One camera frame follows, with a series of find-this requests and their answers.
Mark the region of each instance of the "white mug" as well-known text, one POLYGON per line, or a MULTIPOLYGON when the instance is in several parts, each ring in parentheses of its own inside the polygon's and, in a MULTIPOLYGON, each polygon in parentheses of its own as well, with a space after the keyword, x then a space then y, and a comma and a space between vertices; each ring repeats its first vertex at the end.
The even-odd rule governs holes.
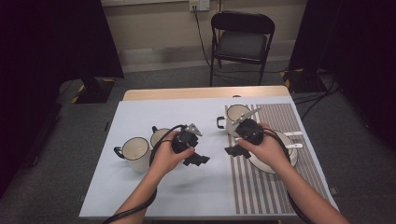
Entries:
POLYGON ((152 147, 155 147, 158 141, 169 131, 169 129, 157 129, 155 126, 152 127, 153 134, 150 138, 150 143, 152 147))
POLYGON ((235 132, 235 129, 238 127, 239 123, 235 122, 248 112, 250 112, 250 109, 245 105, 230 106, 227 109, 225 118, 217 118, 218 128, 225 129, 227 133, 233 137, 240 137, 239 134, 235 132), (219 121, 222 119, 225 119, 225 128, 224 126, 219 125, 219 121))
POLYGON ((129 139, 123 147, 114 147, 114 152, 127 160, 135 172, 143 173, 149 169, 151 150, 148 141, 142 137, 129 139))

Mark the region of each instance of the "chair backrest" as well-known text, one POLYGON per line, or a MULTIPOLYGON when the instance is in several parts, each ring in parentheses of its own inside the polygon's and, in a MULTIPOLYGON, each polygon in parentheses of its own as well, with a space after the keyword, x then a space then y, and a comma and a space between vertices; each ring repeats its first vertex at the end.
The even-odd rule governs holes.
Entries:
POLYGON ((221 11, 211 20, 212 30, 227 30, 235 32, 272 35, 275 31, 274 22, 262 14, 252 14, 235 11, 221 11))

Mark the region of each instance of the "black cable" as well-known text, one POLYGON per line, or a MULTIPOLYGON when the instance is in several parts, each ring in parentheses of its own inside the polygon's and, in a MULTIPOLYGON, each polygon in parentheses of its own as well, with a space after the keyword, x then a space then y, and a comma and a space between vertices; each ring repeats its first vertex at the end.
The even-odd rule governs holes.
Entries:
POLYGON ((235 79, 235 80, 241 80, 241 81, 248 81, 248 82, 256 82, 256 81, 252 81, 252 80, 243 79, 243 78, 240 78, 240 77, 226 77, 226 78, 235 79))
POLYGON ((316 105, 317 103, 319 103, 319 101, 321 101, 324 97, 329 96, 329 95, 335 93, 336 91, 338 91, 338 87, 337 87, 337 88, 335 89, 335 91, 332 91, 332 92, 331 92, 334 83, 335 83, 335 78, 333 79, 332 84, 331 84, 331 86, 328 88, 328 90, 327 90, 323 95, 320 95, 319 98, 318 98, 311 106, 309 106, 309 108, 308 108, 308 109, 305 111, 305 113, 301 116, 301 120, 303 120, 303 119, 305 118, 305 116, 308 114, 308 112, 314 107, 314 105, 316 105))
POLYGON ((213 71, 213 73, 214 73, 214 76, 216 76, 216 77, 220 78, 221 80, 227 82, 230 86, 235 86, 231 81, 226 79, 226 78, 230 78, 230 77, 224 77, 224 76, 217 75, 215 73, 215 71, 213 71))
POLYGON ((201 40, 202 53, 204 54, 204 58, 205 58, 205 61, 206 61, 207 65, 210 67, 210 63, 209 63, 209 60, 207 59, 206 52, 205 52, 204 41, 202 40, 201 28, 200 28, 199 22, 198 22, 197 10, 194 8, 193 12, 194 12, 194 16, 195 16, 195 21, 197 22, 199 38, 201 40))
MULTIPOLYGON (((332 26, 330 27, 329 34, 327 35, 325 44, 323 45, 323 49, 321 50, 322 53, 321 53, 320 56, 319 56, 319 62, 318 62, 318 64, 321 64, 321 62, 322 62, 322 60, 323 60, 323 58, 324 58, 324 50, 327 48, 327 45, 328 45, 329 42, 330 42, 331 33, 332 33, 333 28, 334 28, 336 19, 337 19, 338 15, 340 14, 341 6, 343 5, 343 3, 344 3, 344 0, 341 0, 340 4, 338 5, 338 8, 337 8, 337 10, 336 10, 336 12, 335 12, 334 19, 332 20, 332 26)), ((316 73, 316 77, 317 77, 317 81, 318 81, 318 70, 317 70, 315 73, 316 73)), ((305 113, 303 114, 301 120, 303 120, 303 119, 305 118, 305 116, 308 114, 308 112, 312 109, 312 107, 313 107, 314 105, 316 105, 321 99, 323 99, 327 94, 329 94, 329 92, 330 92, 330 90, 327 90, 326 93, 325 93, 323 96, 319 96, 319 98, 318 98, 318 99, 317 99, 317 100, 305 111, 305 113)))
POLYGON ((315 93, 315 95, 309 95, 309 96, 303 96, 303 97, 299 97, 299 98, 294 98, 293 101, 294 101, 294 103, 296 105, 299 105, 299 104, 303 104, 303 103, 306 103, 306 102, 316 101, 317 99, 319 99, 322 96, 329 96, 329 95, 331 95, 331 94, 333 94, 333 93, 335 93, 335 92, 337 92, 339 90, 339 86, 337 86, 335 91, 331 91, 333 86, 334 86, 334 83, 335 83, 335 77, 332 79, 332 84, 330 85, 330 87, 328 87, 326 92, 323 93, 322 95, 318 95, 319 92, 317 92, 317 93, 315 93))
MULTIPOLYGON (((151 155, 150 155, 150 158, 149 158, 149 166, 151 166, 151 164, 152 164, 152 162, 153 162, 153 160, 154 160, 155 153, 157 152, 158 148, 160 147, 160 145, 161 145, 163 142, 165 142, 165 141, 163 141, 163 139, 164 139, 169 133, 171 133, 173 130, 175 130, 175 129, 177 129, 177 128, 184 128, 184 127, 186 127, 186 126, 185 126, 185 125, 181 125, 181 124, 180 124, 180 125, 177 125, 177 126, 171 128, 171 129, 169 129, 168 132, 166 132, 166 133, 160 138, 160 140, 157 142, 157 144, 155 144, 154 148, 151 150, 151 155)), ((106 220, 103 222, 103 224, 109 224, 109 223, 112 223, 112 222, 114 222, 114 221, 116 221, 116 220, 119 220, 119 219, 121 219, 121 218, 123 218, 123 217, 128 217, 128 216, 130 216, 130 215, 132 215, 132 214, 135 214, 135 213, 137 213, 137 212, 142 211, 143 209, 149 207, 149 206, 154 202, 156 196, 157 196, 157 189, 154 190, 154 192, 152 193, 152 195, 150 196, 150 198, 149 198, 145 203, 142 203, 141 205, 139 205, 139 206, 137 206, 137 207, 135 207, 135 208, 132 208, 132 209, 130 209, 130 210, 127 210, 127 211, 118 213, 118 214, 116 214, 116 215, 114 215, 114 216, 112 216, 112 217, 109 217, 108 219, 106 219, 106 220)))
MULTIPOLYGON (((246 70, 246 71, 244 71, 244 70, 241 70, 241 71, 238 71, 238 70, 236 70, 236 71, 220 71, 220 70, 217 70, 217 69, 215 69, 217 72, 220 72, 220 73, 248 73, 248 72, 255 72, 255 73, 258 73, 258 72, 260 72, 260 71, 258 71, 258 70, 255 70, 255 71, 251 71, 251 70, 246 70)), ((281 72, 286 72, 287 71, 287 68, 285 68, 284 70, 280 70, 280 71, 264 71, 264 73, 281 73, 281 72)))
MULTIPOLYGON (((271 130, 271 129, 266 129, 266 128, 262 128, 262 131, 259 131, 259 130, 251 130, 251 131, 258 131, 259 133, 263 133, 264 136, 265 136, 265 135, 268 135, 268 136, 274 138, 274 139, 279 143, 279 145, 282 147, 283 152, 285 153, 285 156, 286 156, 286 158, 288 159, 288 161, 291 162, 289 150, 286 148, 286 146, 285 146, 285 144, 283 143, 282 139, 280 139, 280 137, 276 134, 276 132, 274 132, 274 131, 271 130)), ((290 205, 291 205, 291 207, 293 208, 293 210, 294 210, 294 212, 296 213, 296 215, 297 215, 302 221, 304 221, 304 222, 307 223, 307 224, 313 223, 313 222, 303 213, 303 211, 301 211, 301 209, 298 207, 298 205, 295 203, 295 201, 291 198, 291 196, 290 196, 290 194, 289 194, 288 191, 287 191, 287 193, 288 193, 288 198, 289 198, 289 201, 290 201, 290 205)))

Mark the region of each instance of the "electrical outlet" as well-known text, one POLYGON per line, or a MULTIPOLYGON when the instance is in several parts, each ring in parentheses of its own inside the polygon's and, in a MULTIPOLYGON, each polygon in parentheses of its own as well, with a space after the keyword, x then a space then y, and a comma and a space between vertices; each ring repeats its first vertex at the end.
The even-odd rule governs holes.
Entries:
POLYGON ((199 10, 200 11, 208 11, 210 9, 210 0, 200 0, 199 1, 199 10))
POLYGON ((199 11, 199 0, 190 0, 190 11, 199 11))
POLYGON ((210 0, 189 0, 190 11, 208 11, 210 9, 210 0))

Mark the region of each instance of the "wall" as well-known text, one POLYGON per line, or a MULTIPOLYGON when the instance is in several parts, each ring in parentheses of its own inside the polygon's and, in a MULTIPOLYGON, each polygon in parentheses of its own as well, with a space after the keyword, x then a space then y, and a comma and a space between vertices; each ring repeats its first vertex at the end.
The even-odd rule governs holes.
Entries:
MULTIPOLYGON (((210 19, 219 10, 211 1, 210 11, 198 12, 206 46, 211 44, 210 19)), ((274 20, 273 43, 295 40, 306 0, 223 0, 223 9, 266 14, 274 20)), ((118 51, 199 46, 197 24, 188 1, 104 7, 118 51)))

